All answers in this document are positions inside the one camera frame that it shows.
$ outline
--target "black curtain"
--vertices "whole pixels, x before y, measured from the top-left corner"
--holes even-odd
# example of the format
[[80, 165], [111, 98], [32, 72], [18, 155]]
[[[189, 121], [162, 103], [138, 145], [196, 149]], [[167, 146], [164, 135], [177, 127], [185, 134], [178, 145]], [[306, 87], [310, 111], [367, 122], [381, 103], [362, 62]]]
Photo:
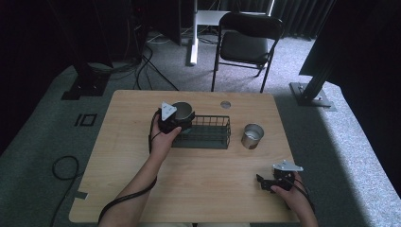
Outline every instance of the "black curtain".
[[398, 0], [337, 0], [300, 72], [339, 85], [398, 195], [400, 10]]

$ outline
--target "silver cup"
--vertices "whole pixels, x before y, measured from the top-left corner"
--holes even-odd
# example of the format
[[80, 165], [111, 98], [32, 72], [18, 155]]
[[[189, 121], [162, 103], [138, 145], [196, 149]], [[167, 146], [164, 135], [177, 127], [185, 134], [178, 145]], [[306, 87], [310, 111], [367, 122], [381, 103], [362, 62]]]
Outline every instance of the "silver cup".
[[244, 129], [241, 143], [245, 148], [255, 149], [264, 134], [262, 127], [256, 124], [249, 124]]

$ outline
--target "metal base plate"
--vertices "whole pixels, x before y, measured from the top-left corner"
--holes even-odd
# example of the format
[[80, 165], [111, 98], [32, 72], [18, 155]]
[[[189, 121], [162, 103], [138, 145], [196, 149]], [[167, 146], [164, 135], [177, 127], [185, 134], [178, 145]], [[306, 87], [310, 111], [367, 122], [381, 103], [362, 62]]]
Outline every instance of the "metal base plate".
[[325, 111], [336, 112], [337, 109], [332, 101], [329, 101], [323, 90], [313, 100], [305, 100], [302, 97], [307, 83], [291, 82], [289, 87], [294, 94], [299, 106], [323, 107]]

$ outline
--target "wooden table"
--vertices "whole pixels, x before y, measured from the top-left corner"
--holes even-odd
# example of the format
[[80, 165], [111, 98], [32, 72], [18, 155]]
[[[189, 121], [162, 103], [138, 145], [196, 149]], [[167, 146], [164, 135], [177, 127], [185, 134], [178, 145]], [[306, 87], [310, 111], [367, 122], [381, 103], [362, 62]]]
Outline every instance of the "wooden table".
[[[161, 103], [185, 101], [199, 115], [229, 115], [228, 149], [172, 148], [142, 215], [143, 222], [299, 221], [277, 195], [262, 190], [255, 175], [273, 179], [271, 166], [293, 162], [272, 95], [116, 91], [104, 118], [79, 192], [73, 222], [97, 222], [101, 209], [148, 158], [150, 121]], [[231, 108], [220, 106], [229, 101]], [[265, 136], [256, 149], [241, 144], [244, 127], [256, 123]]]

